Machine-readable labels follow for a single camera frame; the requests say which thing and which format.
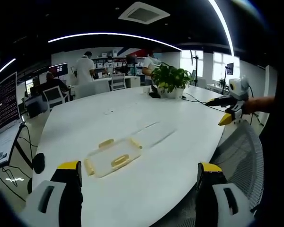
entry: monitor screen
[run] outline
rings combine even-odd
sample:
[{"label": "monitor screen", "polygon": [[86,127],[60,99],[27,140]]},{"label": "monitor screen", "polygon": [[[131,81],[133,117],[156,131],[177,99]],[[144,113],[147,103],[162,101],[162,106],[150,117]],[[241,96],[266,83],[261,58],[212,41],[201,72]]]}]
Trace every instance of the monitor screen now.
[{"label": "monitor screen", "polygon": [[53,74],[54,77],[59,77],[68,74],[67,63],[50,66],[48,70]]},{"label": "monitor screen", "polygon": [[0,129],[12,121],[20,119],[16,95],[14,73],[0,82]]}]

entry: floor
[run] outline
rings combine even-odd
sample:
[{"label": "floor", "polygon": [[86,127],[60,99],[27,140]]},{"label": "floor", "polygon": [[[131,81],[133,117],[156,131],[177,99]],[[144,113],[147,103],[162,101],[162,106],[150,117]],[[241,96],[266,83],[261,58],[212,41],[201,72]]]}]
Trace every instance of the floor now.
[{"label": "floor", "polygon": [[[27,116],[24,116],[26,120],[26,125],[29,128],[30,136],[31,136],[31,143],[33,145],[38,145],[40,141],[40,137],[43,131],[43,128],[45,126],[46,120],[48,118],[49,113],[43,113],[38,115],[37,117],[30,119]],[[250,115],[246,115],[243,117],[248,122],[250,122]],[[263,126],[260,125],[259,121],[257,120],[257,117],[254,115],[253,121],[252,121],[252,127],[254,128],[255,132],[259,135],[263,129]],[[236,129],[235,124],[230,124],[225,126],[224,132],[222,134],[220,143],[222,143],[226,138],[228,138],[229,135],[232,134],[232,132]],[[28,133],[27,129],[24,128],[20,134],[20,137],[24,137],[28,139]],[[22,149],[26,153],[26,155],[30,158],[30,145],[23,139],[18,139],[19,144],[21,145]],[[32,155],[35,156],[36,153],[36,147],[32,147]],[[32,170],[29,168],[29,166],[23,161],[22,157],[18,153],[17,149],[13,151],[12,159],[11,159],[11,166],[17,166],[22,169],[24,173],[26,173],[29,177],[32,176]],[[12,182],[12,180],[7,176],[7,173],[2,172],[0,169],[0,177],[3,179],[3,181],[18,195],[20,195],[24,200],[28,196],[27,193],[27,182],[29,178],[25,176],[23,173],[21,173],[20,170],[12,167],[5,167],[5,169],[10,169],[13,173],[13,176],[16,180],[17,186],[15,186]],[[6,200],[8,203],[12,206],[15,212],[21,211],[24,206],[25,202],[22,201],[20,198],[18,198],[16,195],[14,195],[1,181],[0,181],[0,191],[3,193],[3,195],[6,197]]]}]

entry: black cable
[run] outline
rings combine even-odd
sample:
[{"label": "black cable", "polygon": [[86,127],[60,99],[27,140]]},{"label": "black cable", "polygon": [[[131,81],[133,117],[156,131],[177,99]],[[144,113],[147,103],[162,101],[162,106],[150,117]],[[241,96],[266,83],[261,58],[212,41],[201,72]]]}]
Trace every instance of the black cable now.
[{"label": "black cable", "polygon": [[20,169],[19,167],[16,167],[16,166],[8,166],[8,167],[12,167],[12,168],[18,169],[18,170],[20,170],[25,176],[27,176],[29,179],[32,179],[32,178],[29,177],[26,173],[24,173],[24,172],[22,171],[22,169]]},{"label": "black cable", "polygon": [[25,140],[26,142],[30,143],[27,139],[25,139],[25,138],[23,138],[23,137],[21,137],[21,136],[18,136],[18,138],[23,139],[23,140]]},{"label": "black cable", "polygon": [[25,202],[25,199],[23,199],[21,196],[19,196],[17,193],[15,193],[0,177],[0,180],[2,181],[2,183],[5,184],[5,186],[7,186],[8,189],[11,190],[12,193],[14,193],[16,196],[18,196],[19,199],[23,200]]},{"label": "black cable", "polygon": [[[253,91],[252,91],[252,89],[251,89],[251,86],[250,86],[250,85],[248,85],[248,87],[250,88],[251,96],[252,96],[252,97],[254,97],[254,93],[253,93]],[[252,124],[252,117],[253,117],[253,116],[254,116],[254,114],[253,114],[253,113],[251,113],[250,125]]]},{"label": "black cable", "polygon": [[[201,103],[201,104],[203,104],[203,105],[205,105],[205,103],[207,103],[207,102],[201,102],[201,101],[199,101],[198,99],[196,99],[195,97],[193,97],[193,96],[192,96],[191,94],[189,94],[189,93],[184,93],[184,94],[187,94],[187,95],[191,96],[192,98],[194,98],[194,99],[196,100],[196,102]],[[205,105],[205,106],[207,106],[207,107],[209,107],[209,108],[212,108],[212,109],[214,109],[214,110],[218,110],[218,111],[220,111],[220,112],[225,113],[223,110],[219,110],[219,109],[213,108],[213,107],[208,106],[208,105]]]},{"label": "black cable", "polygon": [[30,139],[30,133],[29,133],[29,129],[26,125],[24,125],[24,127],[27,128],[27,132],[28,132],[28,138],[29,138],[29,147],[30,147],[30,156],[32,158],[32,161],[33,161],[33,152],[32,152],[32,141]]},{"label": "black cable", "polygon": [[13,185],[15,185],[16,187],[18,187],[18,184],[17,184],[17,182],[16,182],[16,179],[15,179],[13,173],[11,172],[11,170],[5,169],[4,167],[2,167],[2,168],[1,168],[1,171],[4,172],[4,173],[6,173],[6,174],[8,175],[8,177],[9,177],[9,179],[11,180],[11,182],[13,183]]}]

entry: curved light strip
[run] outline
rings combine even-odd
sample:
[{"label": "curved light strip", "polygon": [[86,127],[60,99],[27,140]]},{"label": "curved light strip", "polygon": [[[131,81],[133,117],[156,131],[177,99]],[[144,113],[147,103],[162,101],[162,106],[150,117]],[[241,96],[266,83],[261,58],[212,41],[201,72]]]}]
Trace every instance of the curved light strip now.
[{"label": "curved light strip", "polygon": [[223,14],[220,10],[220,8],[218,7],[217,3],[215,2],[215,0],[208,0],[210,2],[210,4],[213,6],[213,9],[214,11],[216,11],[216,14],[218,15],[222,25],[223,25],[223,28],[224,28],[224,31],[226,33],[226,37],[227,37],[227,40],[228,40],[228,43],[229,43],[229,47],[231,49],[231,55],[234,57],[235,54],[234,54],[234,51],[233,51],[233,46],[232,46],[232,41],[231,41],[231,35],[229,33],[229,30],[228,30],[228,27],[227,27],[227,24],[226,24],[226,21],[223,17]]},{"label": "curved light strip", "polygon": [[2,69],[0,69],[0,72],[2,72],[6,67],[8,67],[11,63],[13,63],[16,60],[16,58],[14,58],[13,60],[11,60],[10,62],[8,62],[5,66],[2,67]]},{"label": "curved light strip", "polygon": [[175,49],[177,49],[179,51],[182,51],[180,48],[177,48],[177,47],[175,47],[173,45],[166,44],[164,42],[161,42],[161,41],[158,41],[158,40],[155,40],[155,39],[150,39],[150,38],[146,38],[146,37],[142,37],[142,36],[138,36],[138,35],[130,35],[130,34],[122,34],[122,33],[111,33],[111,32],[94,32],[94,33],[83,33],[83,34],[76,34],[76,35],[68,35],[68,36],[64,36],[64,37],[60,37],[60,38],[49,40],[48,43],[52,43],[54,41],[58,41],[58,40],[62,40],[62,39],[77,37],[77,36],[84,36],[84,35],[123,35],[123,36],[128,36],[128,37],[146,39],[146,40],[157,42],[157,43],[160,43],[160,44],[163,44],[163,45],[175,48]]}]

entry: green leaves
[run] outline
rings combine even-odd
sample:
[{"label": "green leaves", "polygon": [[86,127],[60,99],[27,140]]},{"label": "green leaves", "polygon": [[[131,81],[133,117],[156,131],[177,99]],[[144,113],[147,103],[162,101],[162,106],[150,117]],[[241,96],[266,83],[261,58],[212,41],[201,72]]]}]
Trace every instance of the green leaves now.
[{"label": "green leaves", "polygon": [[177,69],[168,64],[162,63],[159,68],[153,72],[155,84],[158,87],[164,87],[167,92],[172,92],[174,88],[185,88],[191,80],[191,74],[184,69]]}]

